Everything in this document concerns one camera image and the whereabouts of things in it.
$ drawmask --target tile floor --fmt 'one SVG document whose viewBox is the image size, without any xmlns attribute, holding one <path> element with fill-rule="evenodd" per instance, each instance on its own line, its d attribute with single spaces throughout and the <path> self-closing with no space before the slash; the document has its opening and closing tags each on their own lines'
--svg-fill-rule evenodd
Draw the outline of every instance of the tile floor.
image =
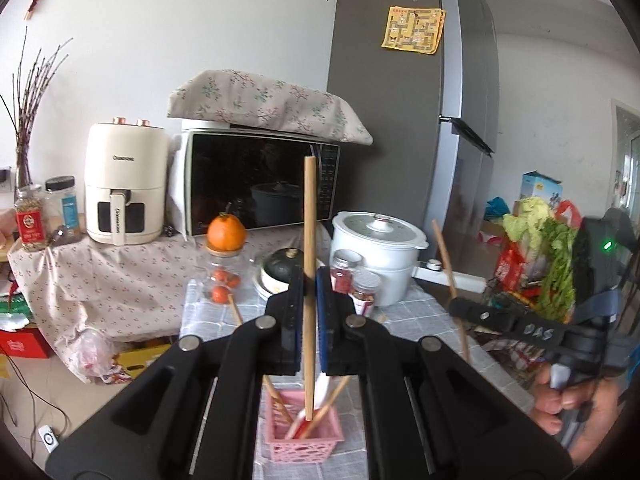
<svg viewBox="0 0 640 480">
<path fill-rule="evenodd" d="M 65 434 L 71 433 L 126 386 L 125 384 L 84 384 L 62 364 L 57 356 L 49 359 L 14 358 L 14 362 L 35 393 L 66 412 L 70 419 L 70 426 Z M 33 430 L 31 396 L 9 364 L 7 367 L 11 377 L 0 379 L 0 393 L 6 399 L 17 425 L 14 426 L 12 423 L 6 406 L 2 406 L 2 420 L 25 452 L 30 454 L 29 437 Z M 37 397 L 35 402 L 36 427 L 48 424 L 56 434 L 60 434 L 65 425 L 63 415 Z M 48 452 L 40 440 L 40 435 L 36 433 L 35 438 L 34 461 L 44 468 Z"/>
</svg>

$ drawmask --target white remote control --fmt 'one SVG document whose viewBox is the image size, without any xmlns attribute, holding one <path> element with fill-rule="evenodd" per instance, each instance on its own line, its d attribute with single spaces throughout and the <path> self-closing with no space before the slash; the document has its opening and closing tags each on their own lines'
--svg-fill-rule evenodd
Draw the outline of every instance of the white remote control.
<svg viewBox="0 0 640 480">
<path fill-rule="evenodd" d="M 49 426 L 42 426 L 38 430 L 38 433 L 40 434 L 40 438 L 44 442 L 44 446 L 47 448 L 47 451 L 51 453 L 58 447 L 58 440 Z"/>
</svg>

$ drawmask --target red box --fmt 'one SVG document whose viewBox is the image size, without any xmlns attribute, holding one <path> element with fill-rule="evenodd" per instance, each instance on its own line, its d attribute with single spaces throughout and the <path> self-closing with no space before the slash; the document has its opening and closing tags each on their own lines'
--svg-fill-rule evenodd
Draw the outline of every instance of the red box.
<svg viewBox="0 0 640 480">
<path fill-rule="evenodd" d="M 37 328 L 23 328 L 17 332 L 0 330 L 0 353 L 11 357 L 47 359 L 51 347 Z"/>
</svg>

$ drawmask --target pink basket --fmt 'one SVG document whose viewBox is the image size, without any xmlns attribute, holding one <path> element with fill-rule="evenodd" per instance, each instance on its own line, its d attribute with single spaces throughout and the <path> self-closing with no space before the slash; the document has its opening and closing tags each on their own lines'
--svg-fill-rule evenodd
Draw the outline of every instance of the pink basket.
<svg viewBox="0 0 640 480">
<path fill-rule="evenodd" d="M 280 390 L 280 394 L 291 416 L 295 416 L 305 407 L 304 390 Z M 267 397 L 264 441 L 271 448 L 272 462 L 324 462 L 331 455 L 335 445 L 344 440 L 338 413 L 333 406 L 311 434 L 311 438 L 284 440 L 289 423 L 284 420 L 271 396 Z"/>
</svg>

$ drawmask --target jar with red label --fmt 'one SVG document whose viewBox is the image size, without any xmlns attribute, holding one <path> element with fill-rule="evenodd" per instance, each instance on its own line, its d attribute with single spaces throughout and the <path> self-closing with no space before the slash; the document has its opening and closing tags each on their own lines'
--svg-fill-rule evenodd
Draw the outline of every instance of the jar with red label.
<svg viewBox="0 0 640 480">
<path fill-rule="evenodd" d="M 17 190 L 15 217 L 25 251 L 41 251 L 49 245 L 44 221 L 42 186 L 31 184 Z"/>
<path fill-rule="evenodd" d="M 331 284 L 335 292 L 349 294 L 353 282 L 353 271 L 362 262 L 362 256 L 355 251 L 338 249 L 331 258 Z"/>
<path fill-rule="evenodd" d="M 353 273 L 350 296 L 353 300 L 356 314 L 362 314 L 363 316 L 370 314 L 381 282 L 380 276 L 367 269 L 359 268 Z"/>
</svg>

